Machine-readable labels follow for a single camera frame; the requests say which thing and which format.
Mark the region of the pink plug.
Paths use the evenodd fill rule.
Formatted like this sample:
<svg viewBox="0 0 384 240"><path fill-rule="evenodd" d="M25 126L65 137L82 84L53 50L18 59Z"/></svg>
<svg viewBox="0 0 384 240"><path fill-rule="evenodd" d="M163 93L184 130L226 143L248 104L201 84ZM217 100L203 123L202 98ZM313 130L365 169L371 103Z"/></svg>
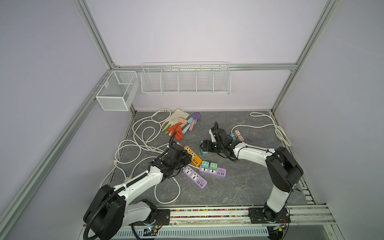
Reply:
<svg viewBox="0 0 384 240"><path fill-rule="evenodd" d="M238 138L239 136L241 136L241 133L239 130L235 130L234 135L236 138Z"/></svg>
<svg viewBox="0 0 384 240"><path fill-rule="evenodd" d="M242 136L238 136L238 137L237 137L237 140L240 141L240 142L244 142L244 141L245 141L244 138L243 138Z"/></svg>

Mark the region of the orange power strip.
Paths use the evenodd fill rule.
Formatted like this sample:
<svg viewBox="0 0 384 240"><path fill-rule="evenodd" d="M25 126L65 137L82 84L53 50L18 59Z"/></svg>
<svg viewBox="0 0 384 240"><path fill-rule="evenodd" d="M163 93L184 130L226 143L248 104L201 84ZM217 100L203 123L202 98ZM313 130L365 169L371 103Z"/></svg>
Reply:
<svg viewBox="0 0 384 240"><path fill-rule="evenodd" d="M185 146L184 149L192 156L192 164L199 168L203 163L203 160L189 146Z"/></svg>

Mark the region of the purple power strip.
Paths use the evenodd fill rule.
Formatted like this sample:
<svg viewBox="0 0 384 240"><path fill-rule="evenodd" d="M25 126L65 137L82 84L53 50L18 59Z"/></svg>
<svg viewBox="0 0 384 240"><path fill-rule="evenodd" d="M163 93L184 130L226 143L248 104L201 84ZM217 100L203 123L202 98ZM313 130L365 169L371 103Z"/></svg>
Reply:
<svg viewBox="0 0 384 240"><path fill-rule="evenodd" d="M227 170L225 168L217 167L215 170L211 170L210 168L199 168L201 174L206 174L209 176L225 178L227 176Z"/></svg>
<svg viewBox="0 0 384 240"><path fill-rule="evenodd" d="M200 176L192 167L185 167L183 173L191 179L200 189L205 189L208 182Z"/></svg>

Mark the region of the green plug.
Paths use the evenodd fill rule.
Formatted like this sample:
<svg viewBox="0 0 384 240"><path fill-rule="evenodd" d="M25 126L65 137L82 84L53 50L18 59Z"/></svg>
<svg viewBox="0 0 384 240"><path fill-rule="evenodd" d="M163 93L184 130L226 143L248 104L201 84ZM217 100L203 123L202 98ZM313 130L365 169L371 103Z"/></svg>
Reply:
<svg viewBox="0 0 384 240"><path fill-rule="evenodd" d="M213 170L213 171L216 171L217 170L217 167L218 167L218 164L216 163L210 163L210 170Z"/></svg>

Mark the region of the teal power strip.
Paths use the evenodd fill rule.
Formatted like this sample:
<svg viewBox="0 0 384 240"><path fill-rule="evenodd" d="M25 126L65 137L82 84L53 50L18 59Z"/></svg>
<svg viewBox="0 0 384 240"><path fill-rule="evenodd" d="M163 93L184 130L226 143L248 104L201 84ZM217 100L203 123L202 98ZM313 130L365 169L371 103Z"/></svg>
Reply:
<svg viewBox="0 0 384 240"><path fill-rule="evenodd" d="M236 141L236 140L237 140L237 138L236 138L236 136L235 136L234 133L230 134L230 136L231 136L231 138L233 139L233 141Z"/></svg>

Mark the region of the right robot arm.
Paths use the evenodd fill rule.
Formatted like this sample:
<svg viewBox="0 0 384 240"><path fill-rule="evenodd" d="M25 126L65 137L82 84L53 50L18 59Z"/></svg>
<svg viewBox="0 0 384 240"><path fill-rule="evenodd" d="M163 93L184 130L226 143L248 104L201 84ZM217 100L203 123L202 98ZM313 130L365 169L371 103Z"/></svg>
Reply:
<svg viewBox="0 0 384 240"><path fill-rule="evenodd" d="M268 149L256 147L232 138L219 128L217 122L209 130L210 140L201 141L202 151L216 153L233 162L248 160L268 169L273 188L259 217L268 223L275 223L289 216L286 203L295 185L304 174L302 167L285 147Z"/></svg>

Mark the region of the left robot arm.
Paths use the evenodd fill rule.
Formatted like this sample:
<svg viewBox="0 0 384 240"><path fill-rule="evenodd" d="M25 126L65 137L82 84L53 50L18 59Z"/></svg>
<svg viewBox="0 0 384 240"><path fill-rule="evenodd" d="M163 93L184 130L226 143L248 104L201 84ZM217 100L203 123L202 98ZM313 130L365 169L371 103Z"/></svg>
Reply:
<svg viewBox="0 0 384 240"><path fill-rule="evenodd" d="M180 172L192 158L181 145L172 142L138 176L114 187L102 186L83 217L86 224L83 238L110 240L121 227L156 222L157 206L146 199L136 204L133 201L146 190L173 177L175 171Z"/></svg>

